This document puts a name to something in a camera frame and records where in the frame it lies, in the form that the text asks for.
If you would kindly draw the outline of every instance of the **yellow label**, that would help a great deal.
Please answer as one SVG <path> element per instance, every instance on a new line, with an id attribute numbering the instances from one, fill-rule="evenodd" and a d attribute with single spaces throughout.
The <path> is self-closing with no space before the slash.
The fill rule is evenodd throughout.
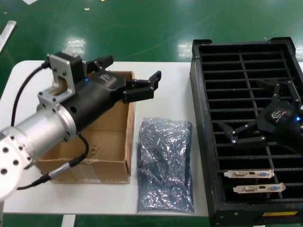
<path id="1" fill-rule="evenodd" d="M 292 216 L 296 215 L 298 212 L 297 211 L 290 211 L 290 212 L 273 212 L 273 213 L 265 213 L 263 214 L 264 217 L 269 217 L 269 216 Z"/>

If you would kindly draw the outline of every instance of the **silver metal cylinder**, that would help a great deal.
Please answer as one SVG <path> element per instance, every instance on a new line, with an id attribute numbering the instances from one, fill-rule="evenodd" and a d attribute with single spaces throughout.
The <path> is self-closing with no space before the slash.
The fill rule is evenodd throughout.
<path id="1" fill-rule="evenodd" d="M 7 136 L 13 136 L 33 161 L 63 141 L 65 132 L 61 117 L 45 109 L 38 111 L 16 127 L 2 131 Z"/>

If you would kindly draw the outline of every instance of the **cardboard flap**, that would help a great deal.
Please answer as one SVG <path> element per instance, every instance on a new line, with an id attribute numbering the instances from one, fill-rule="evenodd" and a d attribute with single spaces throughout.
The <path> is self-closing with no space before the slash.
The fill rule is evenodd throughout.
<path id="1" fill-rule="evenodd" d="M 134 105 L 129 104 L 127 128 L 126 128 L 126 140 L 125 140 L 125 160 L 126 167 L 129 175 L 132 174 L 132 154 L 133 154 L 133 138 L 134 138 Z"/>

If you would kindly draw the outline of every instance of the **black cable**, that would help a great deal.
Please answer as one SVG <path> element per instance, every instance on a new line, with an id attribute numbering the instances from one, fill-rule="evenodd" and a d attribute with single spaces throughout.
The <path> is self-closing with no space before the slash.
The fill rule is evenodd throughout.
<path id="1" fill-rule="evenodd" d="M 85 144 L 85 152 L 83 154 L 81 154 L 80 156 L 72 159 L 71 161 L 68 162 L 69 164 L 69 168 L 73 168 L 74 166 L 76 166 L 77 164 L 79 164 L 81 161 L 83 161 L 86 157 L 87 154 L 89 153 L 89 143 L 87 142 L 87 140 L 82 136 L 81 133 L 78 134 L 78 137 L 83 141 L 83 143 Z M 68 168 L 63 168 L 63 166 L 57 168 L 56 170 L 50 173 L 47 173 L 43 176 L 41 176 L 38 180 L 32 182 L 31 184 L 24 186 L 24 187 L 18 187 L 17 190 L 24 190 L 24 189 L 28 189 L 31 187 L 36 187 L 39 184 L 45 183 L 49 180 L 51 180 L 53 177 L 57 176 L 58 174 L 60 174 L 61 172 L 64 172 L 66 169 Z"/>
<path id="2" fill-rule="evenodd" d="M 25 86 L 29 83 L 29 81 L 31 80 L 31 78 L 33 78 L 33 76 L 38 73 L 39 71 L 41 71 L 42 69 L 46 69 L 46 68 L 49 68 L 51 67 L 49 61 L 45 61 L 43 64 L 41 64 L 40 67 L 38 67 L 37 69 L 35 69 L 27 78 L 26 80 L 23 82 L 23 84 L 21 85 L 18 93 L 17 93 L 17 96 L 15 98 L 15 102 L 14 102 L 14 107 L 13 107 L 13 113 L 12 113 L 12 117 L 11 117 L 11 123 L 10 125 L 11 126 L 15 126 L 15 118 L 16 118 L 16 110 L 17 110 L 17 105 L 18 105 L 18 102 L 19 102 L 19 99 L 20 99 L 20 96 L 25 88 Z"/>
<path id="3" fill-rule="evenodd" d="M 73 168 L 74 166 L 76 166 L 77 164 L 79 164 L 81 161 L 83 161 L 84 159 L 86 159 L 87 155 L 89 154 L 89 143 L 87 142 L 87 140 L 82 136 L 81 133 L 78 134 L 78 137 L 83 141 L 83 143 L 85 144 L 85 152 L 72 159 L 71 161 L 69 161 L 68 163 L 70 164 L 70 167 Z"/>

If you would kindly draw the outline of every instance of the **plastic bag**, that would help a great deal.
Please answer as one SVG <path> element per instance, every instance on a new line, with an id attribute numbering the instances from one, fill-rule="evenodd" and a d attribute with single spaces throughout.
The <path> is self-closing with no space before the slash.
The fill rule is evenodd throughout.
<path id="1" fill-rule="evenodd" d="M 191 134 L 190 122 L 143 119 L 137 147 L 138 212 L 194 213 Z"/>

